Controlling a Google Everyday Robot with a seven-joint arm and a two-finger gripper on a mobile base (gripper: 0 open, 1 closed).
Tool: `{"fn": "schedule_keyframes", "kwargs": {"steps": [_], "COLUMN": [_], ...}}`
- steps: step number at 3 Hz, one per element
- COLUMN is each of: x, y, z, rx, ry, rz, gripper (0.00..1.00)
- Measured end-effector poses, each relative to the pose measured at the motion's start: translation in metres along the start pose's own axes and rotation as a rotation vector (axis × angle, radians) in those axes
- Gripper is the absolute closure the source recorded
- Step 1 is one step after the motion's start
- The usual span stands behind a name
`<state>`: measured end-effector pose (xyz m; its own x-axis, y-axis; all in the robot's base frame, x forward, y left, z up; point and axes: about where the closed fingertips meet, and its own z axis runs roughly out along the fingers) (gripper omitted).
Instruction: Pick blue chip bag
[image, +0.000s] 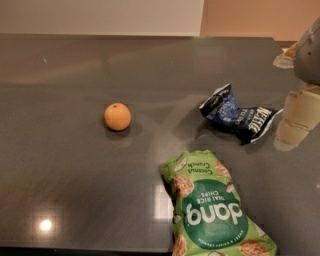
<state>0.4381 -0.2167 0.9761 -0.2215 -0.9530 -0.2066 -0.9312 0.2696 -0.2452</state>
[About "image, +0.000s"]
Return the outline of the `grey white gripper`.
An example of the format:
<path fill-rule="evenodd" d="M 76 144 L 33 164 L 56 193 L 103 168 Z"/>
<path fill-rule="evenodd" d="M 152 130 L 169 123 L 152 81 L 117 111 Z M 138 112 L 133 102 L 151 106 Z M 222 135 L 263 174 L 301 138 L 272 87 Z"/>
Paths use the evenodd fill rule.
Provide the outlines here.
<path fill-rule="evenodd" d="M 302 35 L 299 42 L 278 55 L 273 65 L 281 69 L 294 67 L 295 76 L 314 85 L 306 85 L 286 98 L 274 146 L 280 151 L 296 148 L 320 123 L 320 17 Z"/>

